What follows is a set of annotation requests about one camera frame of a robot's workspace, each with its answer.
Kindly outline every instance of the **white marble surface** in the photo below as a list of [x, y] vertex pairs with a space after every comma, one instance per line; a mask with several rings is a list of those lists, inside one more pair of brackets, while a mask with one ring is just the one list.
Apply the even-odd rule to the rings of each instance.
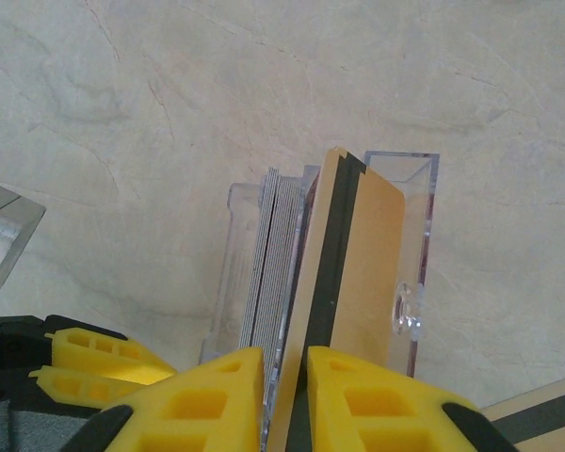
[[565, 377], [565, 1], [0, 1], [0, 184], [48, 213], [0, 313], [196, 362], [232, 182], [442, 155], [421, 378]]

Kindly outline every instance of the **clear plastic case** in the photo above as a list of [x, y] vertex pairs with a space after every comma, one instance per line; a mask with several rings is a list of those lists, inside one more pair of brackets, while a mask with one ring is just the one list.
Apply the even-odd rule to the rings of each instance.
[[369, 151], [364, 163], [404, 193], [406, 213], [402, 232], [395, 310], [391, 321], [394, 332], [387, 366], [414, 376], [416, 352], [423, 319], [425, 276], [433, 201], [440, 156], [436, 153], [393, 153]]
[[[367, 152], [364, 163], [399, 188], [406, 199], [406, 216], [400, 254], [400, 268], [395, 294], [395, 310], [390, 322], [394, 334], [390, 346], [388, 367], [413, 376], [418, 340], [423, 320], [420, 315], [425, 296], [428, 241], [433, 214], [439, 155], [426, 153]], [[293, 178], [306, 196], [318, 172], [318, 167], [306, 167], [303, 177]], [[238, 347], [243, 315], [247, 304], [250, 275], [260, 217], [261, 186], [234, 184], [230, 188], [228, 208], [231, 212], [228, 242], [221, 274], [218, 304], [212, 328], [203, 341], [201, 362], [233, 351]], [[293, 256], [301, 234], [303, 209], [299, 211]], [[296, 259], [290, 265], [295, 267]], [[289, 281], [287, 302], [291, 297]], [[282, 318], [279, 339], [284, 331]], [[282, 354], [277, 347], [274, 373], [266, 376], [270, 384], [267, 394], [275, 391], [278, 363]]]

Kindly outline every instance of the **black stripe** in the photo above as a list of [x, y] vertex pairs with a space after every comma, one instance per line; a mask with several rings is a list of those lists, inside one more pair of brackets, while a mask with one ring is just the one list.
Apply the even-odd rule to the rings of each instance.
[[331, 344], [358, 183], [360, 174], [365, 171], [366, 165], [353, 155], [339, 157], [287, 435], [286, 450], [289, 452], [312, 450], [307, 392], [308, 347]]
[[565, 427], [565, 395], [492, 422], [513, 444]]
[[480, 412], [453, 402], [442, 409], [477, 452], [519, 452]]

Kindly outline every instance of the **black edge strip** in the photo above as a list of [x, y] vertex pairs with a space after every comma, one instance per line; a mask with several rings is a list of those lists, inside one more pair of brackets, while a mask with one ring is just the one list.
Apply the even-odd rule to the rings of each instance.
[[81, 328], [82, 330], [98, 332], [104, 336], [122, 339], [122, 341], [128, 340], [128, 338], [120, 332], [97, 327], [96, 325], [90, 325], [89, 323], [80, 322], [79, 320], [63, 317], [62, 315], [48, 315], [46, 320], [44, 320], [44, 329], [48, 332], [57, 332], [60, 330], [67, 330], [69, 328]]
[[565, 395], [521, 410], [492, 424], [513, 444], [565, 427]]
[[442, 409], [477, 452], [518, 452], [480, 412], [458, 403], [444, 403]]
[[128, 405], [118, 405], [94, 414], [60, 449], [61, 452], [104, 452], [133, 412]]
[[339, 157], [287, 435], [286, 450], [289, 452], [312, 450], [307, 392], [308, 347], [331, 344], [358, 183], [360, 174], [365, 171], [366, 165], [353, 155], [348, 153], [346, 157]]

